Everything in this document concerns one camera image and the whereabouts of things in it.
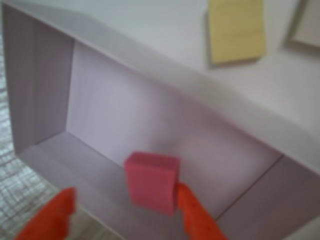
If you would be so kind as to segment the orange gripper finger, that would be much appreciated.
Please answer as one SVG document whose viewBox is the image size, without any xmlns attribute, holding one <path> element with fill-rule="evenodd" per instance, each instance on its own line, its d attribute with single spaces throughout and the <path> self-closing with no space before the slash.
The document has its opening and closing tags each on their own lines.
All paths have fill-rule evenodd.
<svg viewBox="0 0 320 240">
<path fill-rule="evenodd" d="M 46 203 L 15 237 L 16 240 L 64 240 L 76 211 L 76 189 L 61 190 Z"/>
</svg>

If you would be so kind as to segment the orange gripper finger with sticker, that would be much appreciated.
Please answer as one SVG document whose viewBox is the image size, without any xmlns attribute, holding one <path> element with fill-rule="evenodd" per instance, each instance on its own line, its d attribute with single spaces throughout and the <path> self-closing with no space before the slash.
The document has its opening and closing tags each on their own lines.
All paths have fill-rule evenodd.
<svg viewBox="0 0 320 240">
<path fill-rule="evenodd" d="M 184 231 L 190 240 L 226 240 L 215 220 L 184 183 L 176 187 L 177 208 L 182 212 Z"/>
</svg>

